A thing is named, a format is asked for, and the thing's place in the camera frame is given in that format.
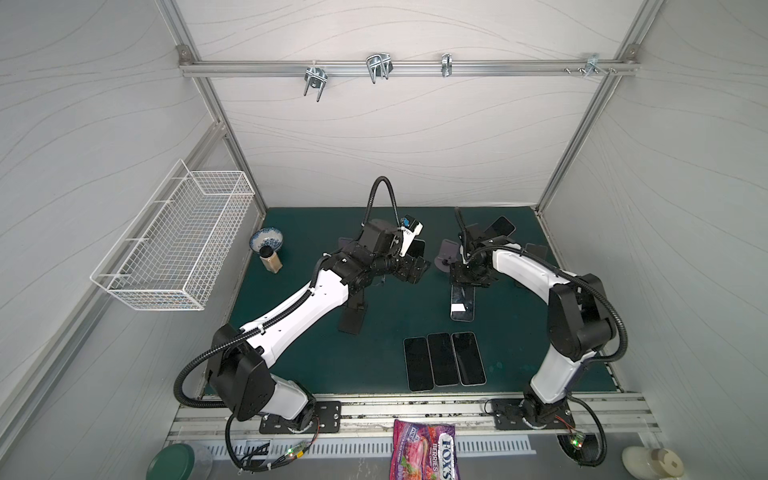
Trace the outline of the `landscape phone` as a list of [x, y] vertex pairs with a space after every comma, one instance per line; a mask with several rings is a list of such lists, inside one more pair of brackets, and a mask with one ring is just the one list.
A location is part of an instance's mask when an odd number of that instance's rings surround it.
[[407, 250], [407, 255], [414, 258], [423, 257], [425, 249], [426, 242], [424, 240], [414, 239]]
[[432, 390], [434, 379], [427, 339], [425, 337], [406, 338], [403, 344], [409, 389], [412, 392]]

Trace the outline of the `white-edged phone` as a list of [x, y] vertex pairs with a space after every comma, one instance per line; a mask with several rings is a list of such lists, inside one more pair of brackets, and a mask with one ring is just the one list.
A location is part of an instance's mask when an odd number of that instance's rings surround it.
[[487, 381], [479, 345], [473, 332], [457, 332], [451, 335], [459, 372], [464, 386], [484, 385]]

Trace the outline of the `purple phone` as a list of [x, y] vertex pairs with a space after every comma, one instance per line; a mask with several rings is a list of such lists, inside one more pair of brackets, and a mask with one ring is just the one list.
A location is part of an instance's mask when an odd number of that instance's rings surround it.
[[460, 378], [451, 336], [448, 333], [429, 334], [427, 343], [434, 384], [439, 387], [458, 385]]

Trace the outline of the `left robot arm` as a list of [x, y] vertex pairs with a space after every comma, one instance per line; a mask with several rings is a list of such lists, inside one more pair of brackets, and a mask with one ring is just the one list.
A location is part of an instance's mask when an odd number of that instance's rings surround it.
[[360, 233], [315, 264], [309, 282], [277, 307], [240, 328], [224, 325], [205, 352], [191, 360], [173, 384], [175, 399], [195, 409], [226, 408], [238, 421], [278, 416], [297, 431], [306, 429], [316, 409], [314, 396], [294, 381], [271, 373], [280, 355], [318, 320], [342, 308], [341, 331], [360, 331], [365, 290], [378, 277], [418, 283], [430, 263], [419, 235], [421, 222], [410, 215], [393, 223], [372, 218], [380, 186], [396, 198], [391, 181], [377, 177], [369, 192]]

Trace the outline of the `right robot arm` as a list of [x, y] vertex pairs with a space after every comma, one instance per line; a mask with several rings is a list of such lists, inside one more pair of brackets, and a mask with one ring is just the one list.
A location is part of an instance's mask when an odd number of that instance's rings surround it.
[[605, 429], [572, 390], [590, 365], [615, 362], [627, 351], [627, 329], [602, 281], [563, 270], [513, 242], [515, 227], [504, 216], [480, 229], [466, 224], [459, 209], [454, 214], [459, 245], [447, 261], [452, 320], [472, 320], [476, 289], [491, 286], [498, 275], [513, 279], [547, 307], [547, 353], [521, 400], [491, 401], [496, 429], [561, 427], [557, 441], [568, 458], [582, 467], [601, 465], [607, 456]]

